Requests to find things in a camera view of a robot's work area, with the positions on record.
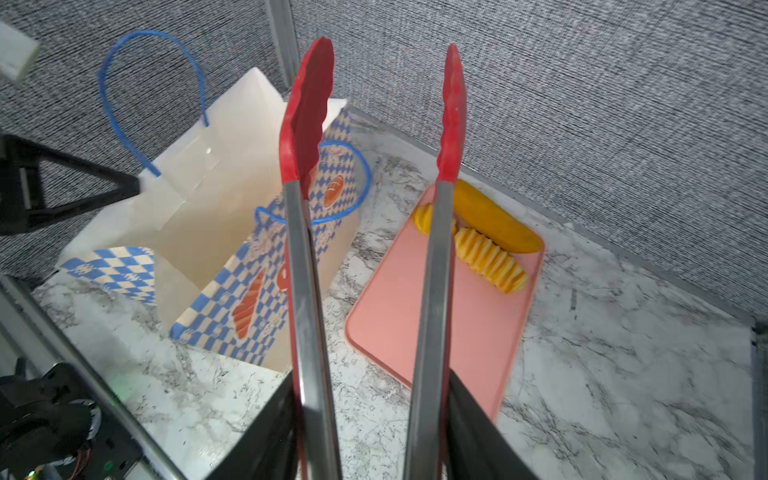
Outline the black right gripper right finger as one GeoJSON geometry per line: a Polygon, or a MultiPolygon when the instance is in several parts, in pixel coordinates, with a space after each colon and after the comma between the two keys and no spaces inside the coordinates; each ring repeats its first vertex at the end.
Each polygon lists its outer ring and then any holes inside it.
{"type": "Polygon", "coordinates": [[[447,408],[448,479],[537,479],[454,371],[447,408]]]}

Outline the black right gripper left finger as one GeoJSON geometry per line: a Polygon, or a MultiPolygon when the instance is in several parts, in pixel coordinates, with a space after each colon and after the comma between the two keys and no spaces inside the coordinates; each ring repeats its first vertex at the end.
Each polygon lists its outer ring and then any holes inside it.
{"type": "Polygon", "coordinates": [[[297,407],[287,375],[208,480],[296,479],[297,407]]]}

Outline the checkered paper bag blue handles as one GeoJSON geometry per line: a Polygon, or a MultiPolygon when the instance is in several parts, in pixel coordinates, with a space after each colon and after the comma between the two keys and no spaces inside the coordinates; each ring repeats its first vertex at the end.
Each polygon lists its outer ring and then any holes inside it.
{"type": "Polygon", "coordinates": [[[307,201],[327,290],[372,185],[331,95],[334,52],[317,39],[283,98],[248,71],[140,173],[139,194],[104,207],[59,268],[153,306],[172,340],[283,372],[291,365],[283,181],[307,201]]]}

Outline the red kitchen tongs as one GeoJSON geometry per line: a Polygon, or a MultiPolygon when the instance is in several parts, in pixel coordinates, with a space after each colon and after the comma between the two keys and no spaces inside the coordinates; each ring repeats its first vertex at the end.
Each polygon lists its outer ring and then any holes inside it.
{"type": "Polygon", "coordinates": [[[459,172],[455,123],[466,117],[466,88],[455,46],[443,79],[443,133],[438,178],[426,178],[426,158],[383,128],[330,103],[334,56],[330,40],[313,42],[287,101],[279,134],[292,386],[298,455],[305,479],[439,479],[444,475],[450,325],[448,292],[453,236],[437,234],[438,255],[423,254],[405,297],[413,299],[419,325],[406,355],[406,377],[396,379],[360,352],[347,335],[356,312],[412,206],[424,190],[437,195],[444,218],[453,214],[459,172]],[[315,211],[320,145],[335,126],[347,125],[372,169],[366,219],[346,219],[341,243],[319,249],[315,211]]]}

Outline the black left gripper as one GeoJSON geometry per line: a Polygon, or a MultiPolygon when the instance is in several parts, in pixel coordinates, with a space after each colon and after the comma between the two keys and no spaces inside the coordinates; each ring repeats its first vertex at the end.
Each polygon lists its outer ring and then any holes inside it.
{"type": "Polygon", "coordinates": [[[140,193],[126,173],[1,135],[1,235],[36,231],[140,193]]]}

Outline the ridged golden bread roll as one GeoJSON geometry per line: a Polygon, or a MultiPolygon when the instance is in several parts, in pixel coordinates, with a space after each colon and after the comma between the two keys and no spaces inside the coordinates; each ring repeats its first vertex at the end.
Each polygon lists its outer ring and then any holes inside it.
{"type": "Polygon", "coordinates": [[[484,234],[462,227],[454,240],[458,257],[497,290],[509,294],[526,286],[528,275],[522,266],[484,234]]]}

